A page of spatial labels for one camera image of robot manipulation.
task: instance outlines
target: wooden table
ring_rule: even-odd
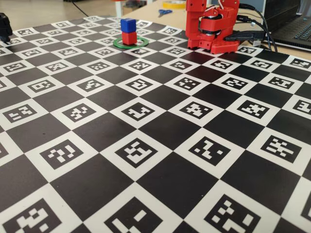
[[[153,2],[152,4],[148,4],[144,7],[141,7],[124,16],[135,18],[135,19],[148,20],[154,23],[169,25],[169,26],[173,26],[173,27],[177,27],[177,28],[185,30],[186,29],[186,17],[187,17],[187,12],[185,9],[182,9],[182,10],[173,9],[173,13],[164,15],[162,17],[158,17],[159,16],[158,10],[163,9],[163,6],[162,6],[163,1],[164,0],[157,0]],[[243,14],[243,13],[250,13],[250,14],[256,15],[256,12],[253,12],[253,11],[239,10],[239,14]],[[251,15],[247,15],[247,16],[249,16],[250,18],[256,19],[255,17]],[[234,27],[234,29],[239,30],[239,31],[246,31],[246,30],[255,30],[256,27],[251,27],[250,24],[237,24]],[[278,45],[277,48],[278,48],[278,51],[281,53],[286,53],[289,55],[294,55],[297,57],[311,60],[311,52],[309,51],[292,49],[292,48],[280,46],[280,45]]]

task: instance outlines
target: blue scissors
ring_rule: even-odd
[[[160,13],[159,18],[162,17],[163,15],[166,15],[172,12],[173,12],[172,10],[159,10],[159,13]]]

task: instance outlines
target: cable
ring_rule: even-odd
[[[74,3],[74,0],[71,0],[72,4],[75,5],[75,7],[77,7],[86,17],[88,17],[88,15],[83,11],[81,10],[75,3]]]

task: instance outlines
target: blue cube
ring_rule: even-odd
[[[121,19],[121,31],[124,33],[136,32],[136,20],[132,18]]]

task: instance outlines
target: green ring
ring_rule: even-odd
[[[144,43],[142,43],[141,45],[120,45],[119,42],[122,40],[122,38],[118,38],[116,40],[113,41],[113,45],[117,48],[120,49],[135,49],[135,48],[140,48],[140,47],[144,47],[146,45],[149,44],[149,40],[147,40],[146,38],[142,38],[142,37],[137,37],[137,40],[142,40]]]

